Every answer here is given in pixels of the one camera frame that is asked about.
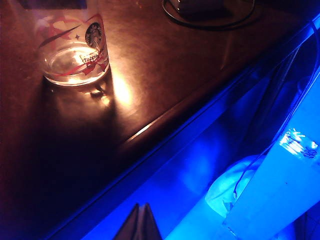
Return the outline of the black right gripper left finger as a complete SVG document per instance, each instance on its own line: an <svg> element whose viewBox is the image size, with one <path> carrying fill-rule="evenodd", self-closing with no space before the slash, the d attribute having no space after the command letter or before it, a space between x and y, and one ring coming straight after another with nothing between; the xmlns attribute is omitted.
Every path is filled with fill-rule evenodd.
<svg viewBox="0 0 320 240"><path fill-rule="evenodd" d="M114 236L114 240L139 240L140 234L138 233L138 221L140 214L140 206L135 204L130 214L121 225L120 229Z"/></svg>

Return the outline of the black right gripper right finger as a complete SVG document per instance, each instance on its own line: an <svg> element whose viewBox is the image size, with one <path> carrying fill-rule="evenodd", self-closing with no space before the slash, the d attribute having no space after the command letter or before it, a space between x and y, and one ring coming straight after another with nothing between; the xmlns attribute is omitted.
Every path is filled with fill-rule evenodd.
<svg viewBox="0 0 320 240"><path fill-rule="evenodd" d="M148 203L143 206L142 214L142 239L162 240L161 233L157 226L151 207Z"/></svg>

